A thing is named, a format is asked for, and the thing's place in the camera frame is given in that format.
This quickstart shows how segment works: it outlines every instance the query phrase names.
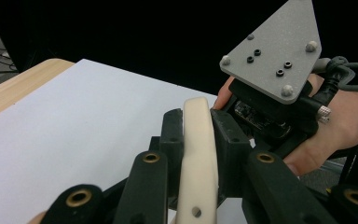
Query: wooden surface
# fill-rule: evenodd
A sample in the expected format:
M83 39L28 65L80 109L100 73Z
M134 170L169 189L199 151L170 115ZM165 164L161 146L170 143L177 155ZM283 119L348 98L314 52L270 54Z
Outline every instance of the wooden surface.
M62 59L48 59L0 84L0 112L74 65Z

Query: white sheet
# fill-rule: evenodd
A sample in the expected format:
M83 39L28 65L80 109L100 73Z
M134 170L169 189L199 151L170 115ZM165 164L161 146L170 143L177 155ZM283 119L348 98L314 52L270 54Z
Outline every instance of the white sheet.
M26 223L74 185L105 190L128 177L136 155L160 136L164 113L199 96L210 106L216 98L76 63L0 113L0 224Z

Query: human finger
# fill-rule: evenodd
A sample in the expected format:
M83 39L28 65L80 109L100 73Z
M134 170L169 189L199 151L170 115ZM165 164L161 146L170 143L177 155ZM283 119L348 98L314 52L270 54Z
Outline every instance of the human finger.
M34 217L33 219L31 219L28 224L40 224L40 222L42 221L43 217L45 216L46 211L45 212L41 212L39 213L36 217Z
M228 89L228 87L233 80L234 77L229 77L226 83L222 86L222 88L220 88L212 109L221 109L228 102L229 98L232 96L232 92Z

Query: silver screw head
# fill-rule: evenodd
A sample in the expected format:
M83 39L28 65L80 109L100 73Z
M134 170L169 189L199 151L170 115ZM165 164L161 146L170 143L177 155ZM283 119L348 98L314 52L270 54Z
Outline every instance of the silver screw head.
M231 60L229 59L228 55L223 56L222 58L222 65L229 65L231 63Z
M246 36L246 39L253 40L253 39L255 39L255 36L250 34L250 35Z
M328 121L330 121L330 118L323 116L323 117L318 118L318 121L320 121L323 124L326 124L326 123L328 123Z
M291 96L293 94L293 87L291 85L285 85L282 87L282 96Z
M318 48L318 43L312 40L305 46L305 51L314 52L317 48Z

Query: gray metal plate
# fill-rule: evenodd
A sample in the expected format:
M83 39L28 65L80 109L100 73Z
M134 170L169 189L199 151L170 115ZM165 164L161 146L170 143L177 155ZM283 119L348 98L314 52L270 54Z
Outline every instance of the gray metal plate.
M295 102L322 52L312 1L287 1L252 35L227 55L229 64L220 62L222 71L282 104ZM306 51L310 41L316 42L315 51ZM259 56L254 55L256 49L261 51ZM250 56L252 63L247 62ZM284 68L286 62L292 67ZM284 75L277 77L280 69ZM293 93L283 96L286 85L293 87Z

